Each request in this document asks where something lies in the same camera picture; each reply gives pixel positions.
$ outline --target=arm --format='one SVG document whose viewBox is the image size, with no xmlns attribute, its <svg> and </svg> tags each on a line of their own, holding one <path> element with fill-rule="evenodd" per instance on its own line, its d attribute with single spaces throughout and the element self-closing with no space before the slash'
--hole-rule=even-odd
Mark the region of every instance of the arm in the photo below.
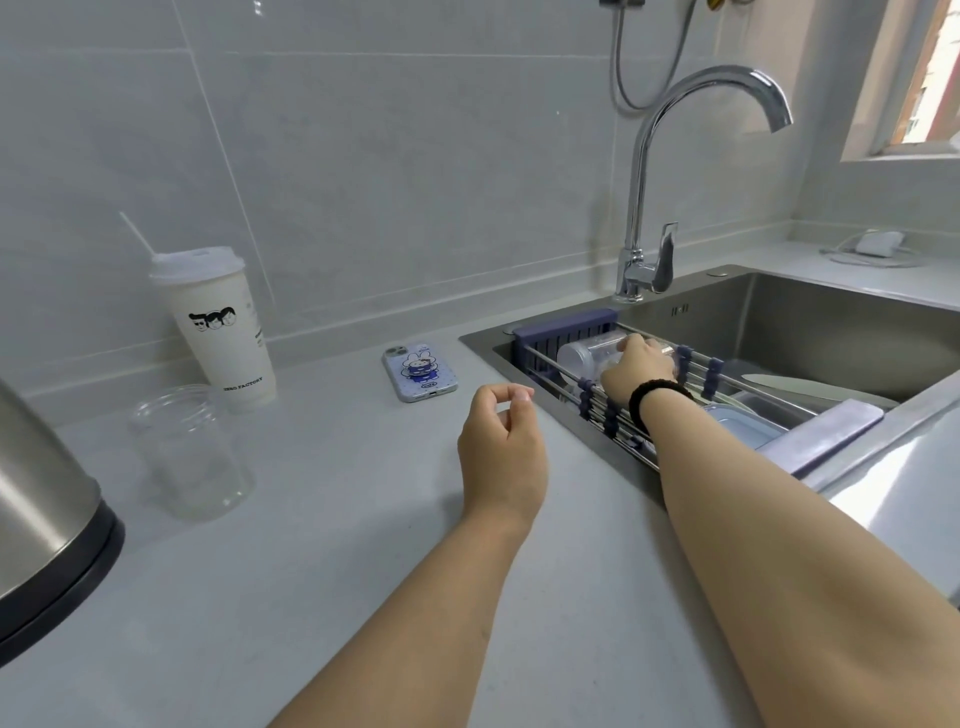
<svg viewBox="0 0 960 728">
<path fill-rule="evenodd" d="M 639 336 L 603 375 L 625 403 L 673 362 Z M 640 404 L 670 521 L 770 726 L 947 726 L 960 616 L 893 551 L 665 389 Z"/>
<path fill-rule="evenodd" d="M 504 580 L 546 492 L 531 394 L 515 384 L 477 391 L 458 443 L 460 523 L 271 728 L 467 724 Z"/>
</svg>

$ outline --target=smartphone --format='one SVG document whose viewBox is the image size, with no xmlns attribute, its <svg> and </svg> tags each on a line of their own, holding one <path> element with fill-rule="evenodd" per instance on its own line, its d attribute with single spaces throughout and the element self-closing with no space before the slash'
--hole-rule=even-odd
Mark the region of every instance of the smartphone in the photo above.
<svg viewBox="0 0 960 728">
<path fill-rule="evenodd" d="M 429 344 L 390 347 L 383 352 L 383 366 L 401 401 L 426 400 L 457 388 L 453 370 Z"/>
</svg>

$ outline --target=forearm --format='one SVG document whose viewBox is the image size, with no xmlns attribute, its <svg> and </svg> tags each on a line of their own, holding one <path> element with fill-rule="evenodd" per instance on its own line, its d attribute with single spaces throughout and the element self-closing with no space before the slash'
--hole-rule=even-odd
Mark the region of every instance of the forearm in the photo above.
<svg viewBox="0 0 960 728">
<path fill-rule="evenodd" d="M 521 528 L 462 521 L 420 562 L 272 728 L 467 724 Z"/>
<path fill-rule="evenodd" d="M 771 725 L 868 724 L 868 706 L 887 713 L 873 725 L 947 717 L 960 619 L 932 587 L 682 395 L 657 390 L 641 415 L 670 519 Z"/>
</svg>

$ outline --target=kitchen sink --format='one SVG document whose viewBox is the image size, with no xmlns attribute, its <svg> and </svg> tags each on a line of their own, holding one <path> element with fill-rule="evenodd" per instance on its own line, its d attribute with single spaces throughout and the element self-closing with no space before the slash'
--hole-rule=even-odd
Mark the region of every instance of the kitchen sink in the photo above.
<svg viewBox="0 0 960 728">
<path fill-rule="evenodd" d="M 913 402 L 888 414 L 910 413 L 900 417 L 899 434 L 960 397 L 960 373 L 952 376 L 960 370 L 960 310 L 740 266 L 676 279 L 667 292 L 641 303 L 598 299 L 462 337 L 503 376 L 540 390 L 537 401 L 544 409 L 620 471 L 639 476 L 651 491 L 659 490 L 655 473 L 512 361 L 514 328 L 596 308 L 616 309 L 622 324 L 724 359 L 729 376 L 763 372 L 815 379 Z M 949 387 L 944 386 L 947 380 Z M 760 414 L 787 427 L 803 418 L 792 409 L 760 404 Z"/>
</svg>

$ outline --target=faucet spout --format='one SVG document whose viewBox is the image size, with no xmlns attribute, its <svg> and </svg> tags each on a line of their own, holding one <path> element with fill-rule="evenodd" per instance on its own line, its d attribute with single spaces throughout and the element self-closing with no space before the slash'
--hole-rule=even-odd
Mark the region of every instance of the faucet spout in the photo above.
<svg viewBox="0 0 960 728">
<path fill-rule="evenodd" d="M 617 272 L 619 283 L 613 295 L 618 301 L 636 303 L 643 299 L 645 290 L 662 293 L 673 280 L 673 238 L 677 228 L 676 223 L 671 223 L 663 229 L 656 264 L 644 263 L 643 260 L 640 227 L 647 186 L 647 158 L 654 134 L 666 113 L 691 93 L 718 85 L 739 88 L 753 96 L 767 117 L 771 133 L 778 132 L 793 123 L 790 105 L 777 82 L 762 71 L 742 65 L 717 65 L 705 68 L 677 81 L 663 93 L 657 105 L 647 113 L 643 125 L 636 134 L 630 176 L 627 235 L 623 242 L 623 250 L 620 252 Z"/>
</svg>

